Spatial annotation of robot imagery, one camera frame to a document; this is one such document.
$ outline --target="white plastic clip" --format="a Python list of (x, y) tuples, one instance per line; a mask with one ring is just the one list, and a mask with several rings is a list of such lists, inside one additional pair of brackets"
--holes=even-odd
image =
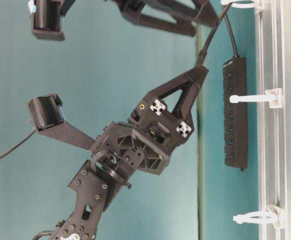
[(222, 5), (228, 5), (233, 3), (231, 7), (237, 9), (253, 9), (255, 8), (255, 14), (259, 14), (263, 10), (262, 0), (248, 0), (252, 3), (236, 3), (242, 2), (243, 0), (221, 0)]
[(30, 14), (34, 14), (37, 10), (37, 7), (35, 5), (35, 1), (34, 0), (30, 0), (28, 3), (27, 3), (27, 6), (29, 7), (29, 11), (30, 11)]
[(282, 89), (275, 88), (265, 90), (265, 95), (230, 96), (230, 103), (237, 104), (240, 102), (269, 102), (269, 107), (271, 109), (280, 109), (283, 108)]
[(233, 216), (233, 221), (237, 224), (273, 224), (276, 229), (284, 229), (286, 225), (285, 211), (276, 205), (268, 205), (266, 208), (268, 211), (254, 211)]

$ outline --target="power strip switch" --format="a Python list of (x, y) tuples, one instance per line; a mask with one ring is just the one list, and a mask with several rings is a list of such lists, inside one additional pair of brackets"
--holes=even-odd
[(246, 58), (234, 57), (223, 65), (223, 89), (225, 164), (244, 170), (248, 166), (247, 103), (230, 103), (230, 96), (247, 95)]

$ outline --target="power strip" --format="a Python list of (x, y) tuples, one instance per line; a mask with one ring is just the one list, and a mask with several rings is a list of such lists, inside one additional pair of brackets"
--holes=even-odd
[(248, 166), (248, 114), (245, 102), (230, 103), (231, 95), (247, 95), (246, 58), (234, 57), (223, 65), (225, 164)]

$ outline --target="black plastic part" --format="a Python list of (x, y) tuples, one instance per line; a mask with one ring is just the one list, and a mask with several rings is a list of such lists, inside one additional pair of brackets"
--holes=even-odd
[(62, 118), (59, 112), (62, 102), (57, 94), (35, 97), (26, 105), (30, 113), (30, 121), (38, 134), (86, 150), (96, 142)]
[(223, 65), (225, 164), (248, 166), (248, 114), (245, 102), (230, 103), (231, 95), (247, 95), (246, 59), (234, 57)]
[[(192, 0), (195, 8), (176, 0), (114, 0), (122, 16), (135, 25), (163, 30), (193, 37), (196, 28), (193, 23), (214, 27), (218, 16), (209, 0)], [(169, 14), (174, 22), (142, 14), (145, 5)]]
[(37, 0), (36, 11), (30, 16), (31, 32), (38, 39), (63, 41), (61, 6), (64, 0)]
[(39, 130), (48, 129), (63, 121), (53, 95), (33, 98), (29, 102), (29, 107)]

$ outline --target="cable connector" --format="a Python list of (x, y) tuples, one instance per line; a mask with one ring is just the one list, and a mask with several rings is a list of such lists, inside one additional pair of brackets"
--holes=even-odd
[(196, 66), (202, 66), (206, 60), (207, 52), (204, 50), (201, 50), (196, 58)]

